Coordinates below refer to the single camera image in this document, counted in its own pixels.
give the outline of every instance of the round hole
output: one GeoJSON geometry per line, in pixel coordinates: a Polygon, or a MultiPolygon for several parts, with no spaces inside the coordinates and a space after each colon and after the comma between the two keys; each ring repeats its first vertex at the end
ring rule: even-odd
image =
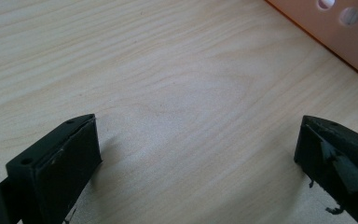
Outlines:
{"type": "Polygon", "coordinates": [[[339,19],[345,25],[354,25],[356,22],[358,22],[358,9],[355,7],[345,8],[341,12],[339,19]]]}
{"type": "Polygon", "coordinates": [[[31,163],[33,160],[30,158],[26,158],[24,160],[21,161],[22,165],[28,165],[29,163],[31,163]]]}
{"type": "Polygon", "coordinates": [[[334,5],[335,2],[335,0],[318,0],[318,6],[321,9],[329,9],[334,5]]]}

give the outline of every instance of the orange perforated panel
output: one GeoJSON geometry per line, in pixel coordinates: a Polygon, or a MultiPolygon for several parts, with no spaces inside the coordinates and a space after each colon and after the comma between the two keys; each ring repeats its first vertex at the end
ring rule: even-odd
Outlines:
{"type": "Polygon", "coordinates": [[[358,69],[358,0],[268,0],[358,69]]]}

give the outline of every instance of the hole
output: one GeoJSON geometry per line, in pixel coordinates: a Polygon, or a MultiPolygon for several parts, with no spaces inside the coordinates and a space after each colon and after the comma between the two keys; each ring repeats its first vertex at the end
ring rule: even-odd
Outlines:
{"type": "Polygon", "coordinates": [[[334,5],[335,2],[335,0],[318,0],[318,6],[321,9],[329,9],[334,5]]]}
{"type": "Polygon", "coordinates": [[[358,22],[358,9],[355,7],[345,8],[341,12],[339,19],[345,25],[354,25],[356,22],[358,22]]]}
{"type": "Polygon", "coordinates": [[[26,158],[24,160],[21,161],[22,165],[28,165],[29,163],[31,163],[33,160],[31,158],[26,158]]]}

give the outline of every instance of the worn black surface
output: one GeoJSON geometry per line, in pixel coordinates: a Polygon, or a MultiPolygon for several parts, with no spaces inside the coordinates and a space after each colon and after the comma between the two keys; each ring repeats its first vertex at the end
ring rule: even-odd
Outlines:
{"type": "Polygon", "coordinates": [[[9,223],[62,224],[101,162],[94,115],[67,120],[7,164],[0,211],[9,223]]]}
{"type": "Polygon", "coordinates": [[[295,162],[358,221],[358,133],[335,122],[304,116],[295,162]]]}

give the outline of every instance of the wooden surface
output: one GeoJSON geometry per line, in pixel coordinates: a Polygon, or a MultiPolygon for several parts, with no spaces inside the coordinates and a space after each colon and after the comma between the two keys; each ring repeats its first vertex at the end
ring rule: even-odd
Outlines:
{"type": "Polygon", "coordinates": [[[264,1],[0,0],[0,180],[87,113],[71,223],[354,223],[293,156],[304,114],[358,132],[358,73],[264,1]]]}

